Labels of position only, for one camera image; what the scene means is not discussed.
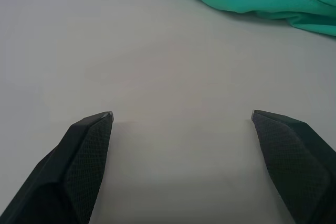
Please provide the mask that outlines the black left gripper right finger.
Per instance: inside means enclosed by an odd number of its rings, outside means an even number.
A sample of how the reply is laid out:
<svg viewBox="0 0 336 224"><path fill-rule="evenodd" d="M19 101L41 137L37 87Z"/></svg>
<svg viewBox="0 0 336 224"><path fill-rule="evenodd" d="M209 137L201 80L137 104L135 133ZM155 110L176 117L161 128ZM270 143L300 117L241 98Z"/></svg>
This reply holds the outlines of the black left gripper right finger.
<svg viewBox="0 0 336 224"><path fill-rule="evenodd" d="M335 223L335 151L305 122L255 110L268 174L295 223Z"/></svg>

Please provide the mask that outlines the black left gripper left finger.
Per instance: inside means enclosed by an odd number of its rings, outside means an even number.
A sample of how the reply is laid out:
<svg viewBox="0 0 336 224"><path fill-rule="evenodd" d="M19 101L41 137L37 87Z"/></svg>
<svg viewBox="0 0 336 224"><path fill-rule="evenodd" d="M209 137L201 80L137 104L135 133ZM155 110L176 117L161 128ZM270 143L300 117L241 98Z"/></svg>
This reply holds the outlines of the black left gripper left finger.
<svg viewBox="0 0 336 224"><path fill-rule="evenodd" d="M104 176L111 111L72 124L32 170L1 223L89 223Z"/></svg>

